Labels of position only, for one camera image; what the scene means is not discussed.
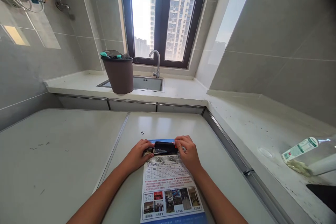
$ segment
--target hand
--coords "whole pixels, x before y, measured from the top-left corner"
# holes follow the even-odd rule
[[[196,145],[191,140],[190,136],[178,136],[175,138],[175,146],[180,152],[180,157],[186,168],[194,174],[195,172],[202,169],[200,159],[198,158],[198,153]]]
[[[127,175],[139,169],[148,159],[154,157],[154,154],[147,154],[146,156],[142,156],[145,149],[153,147],[154,144],[149,142],[147,139],[141,139],[127,154],[124,160],[120,163],[119,167],[121,167],[124,171],[127,172]]]

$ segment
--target black window frame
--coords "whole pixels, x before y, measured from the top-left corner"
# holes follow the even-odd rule
[[[165,60],[170,1],[171,0],[155,0],[154,50],[157,50],[160,53],[160,66],[187,69],[204,0],[194,0],[194,9],[191,15],[189,34],[184,49],[183,61],[181,62]],[[133,58],[133,63],[144,65],[157,65],[158,59],[156,56],[154,56],[154,59],[139,58],[134,56],[135,46],[132,0],[122,0],[122,2],[124,8],[126,40],[128,49],[127,51],[128,54]]]

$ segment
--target faucet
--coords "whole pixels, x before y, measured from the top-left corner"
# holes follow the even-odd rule
[[[156,53],[157,54],[157,69],[156,69],[156,72],[154,72],[153,73],[153,76],[156,76],[156,78],[160,78],[160,54],[159,54],[159,52],[158,51],[156,51],[156,50],[153,50],[153,51],[151,51],[150,53],[149,53],[149,58],[151,58],[152,57],[152,54],[153,53]]]

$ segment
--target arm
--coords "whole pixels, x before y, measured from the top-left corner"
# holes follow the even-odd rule
[[[154,145],[148,140],[141,139],[67,224],[101,223],[109,204],[123,181],[154,156],[154,154],[142,156],[143,151],[149,147],[154,147]]]
[[[175,145],[180,152],[182,162],[190,171],[205,196],[216,222],[247,224],[243,216],[241,216],[203,169],[198,158],[196,145],[190,136],[178,136],[175,139]]]

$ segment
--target brown trash can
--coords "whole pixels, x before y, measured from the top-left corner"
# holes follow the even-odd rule
[[[114,93],[127,94],[133,91],[133,58],[108,59],[102,57],[108,79]]]

